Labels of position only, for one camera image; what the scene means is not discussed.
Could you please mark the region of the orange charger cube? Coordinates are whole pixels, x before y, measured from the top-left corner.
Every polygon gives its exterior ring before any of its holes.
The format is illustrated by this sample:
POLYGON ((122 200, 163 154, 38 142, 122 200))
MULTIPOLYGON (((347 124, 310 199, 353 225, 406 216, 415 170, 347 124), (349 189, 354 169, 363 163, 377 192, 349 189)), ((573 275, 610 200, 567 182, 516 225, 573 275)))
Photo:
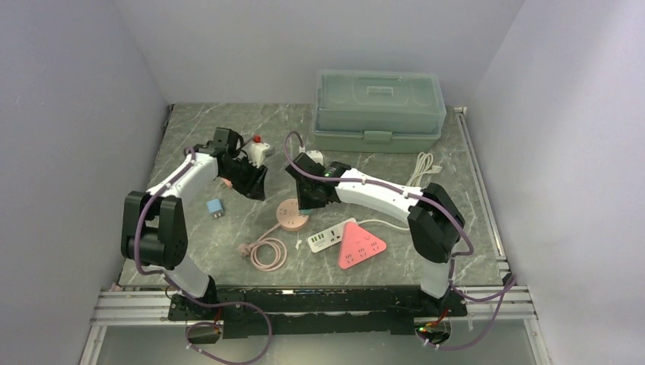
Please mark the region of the orange charger cube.
POLYGON ((233 184, 229 179, 221 178, 221 181, 224 184, 224 186, 226 186, 228 189, 233 188, 233 184))

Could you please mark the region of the pink triangular socket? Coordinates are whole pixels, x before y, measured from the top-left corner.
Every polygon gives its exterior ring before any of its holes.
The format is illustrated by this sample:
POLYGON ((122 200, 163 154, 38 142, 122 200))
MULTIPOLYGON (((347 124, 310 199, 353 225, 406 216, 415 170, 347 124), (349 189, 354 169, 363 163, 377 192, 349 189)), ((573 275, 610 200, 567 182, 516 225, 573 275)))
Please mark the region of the pink triangular socket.
POLYGON ((338 266, 346 270, 370 259, 387 249, 386 243, 360 227, 357 223, 345 225, 340 242, 338 266))

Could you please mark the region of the round pink socket hub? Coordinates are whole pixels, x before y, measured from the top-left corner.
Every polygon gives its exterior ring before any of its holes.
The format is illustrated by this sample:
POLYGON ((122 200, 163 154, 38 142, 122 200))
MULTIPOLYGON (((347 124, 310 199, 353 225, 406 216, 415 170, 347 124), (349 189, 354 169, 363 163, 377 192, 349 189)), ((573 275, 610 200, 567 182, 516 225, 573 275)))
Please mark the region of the round pink socket hub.
POLYGON ((304 228, 310 217, 300 211, 296 198, 289 198, 277 207, 276 219, 282 229, 294 232, 304 228))

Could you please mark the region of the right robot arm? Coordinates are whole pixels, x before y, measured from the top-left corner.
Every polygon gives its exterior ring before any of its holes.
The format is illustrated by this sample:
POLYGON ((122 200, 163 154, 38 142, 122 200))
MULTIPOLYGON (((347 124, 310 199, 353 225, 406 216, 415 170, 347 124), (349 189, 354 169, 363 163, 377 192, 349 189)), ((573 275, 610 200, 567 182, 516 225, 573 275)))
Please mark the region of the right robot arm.
POLYGON ((463 216, 442 186, 394 184, 338 161, 324 167, 304 152, 289 161, 285 170, 296 182, 301 209, 346 203, 370 208, 406 224, 424 267, 420 308, 429 316, 447 308, 455 246, 467 235, 463 216))

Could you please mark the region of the white power strip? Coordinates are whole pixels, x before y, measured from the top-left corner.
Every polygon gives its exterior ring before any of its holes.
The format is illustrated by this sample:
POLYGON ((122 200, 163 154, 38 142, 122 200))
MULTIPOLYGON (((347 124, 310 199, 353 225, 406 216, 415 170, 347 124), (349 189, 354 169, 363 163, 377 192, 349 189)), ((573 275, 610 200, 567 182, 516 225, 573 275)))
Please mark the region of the white power strip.
POLYGON ((318 253, 342 241, 344 228, 348 223, 356 224, 355 218, 349 218, 307 238, 312 253, 318 253))

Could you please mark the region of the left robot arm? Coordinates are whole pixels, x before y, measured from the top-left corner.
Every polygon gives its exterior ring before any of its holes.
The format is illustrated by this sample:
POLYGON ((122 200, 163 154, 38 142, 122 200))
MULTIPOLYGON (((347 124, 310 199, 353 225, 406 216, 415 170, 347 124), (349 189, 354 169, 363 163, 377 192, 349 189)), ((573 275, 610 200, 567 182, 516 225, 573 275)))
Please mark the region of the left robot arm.
POLYGON ((159 275, 189 300, 199 319, 211 318, 219 299, 214 278, 187 253, 189 238, 183 206, 208 183, 228 180, 242 196, 265 199, 266 166, 244 151, 242 136, 216 128, 204 144, 184 150, 184 160, 162 182, 144 192, 130 192, 124 202, 121 253, 140 275, 159 275))

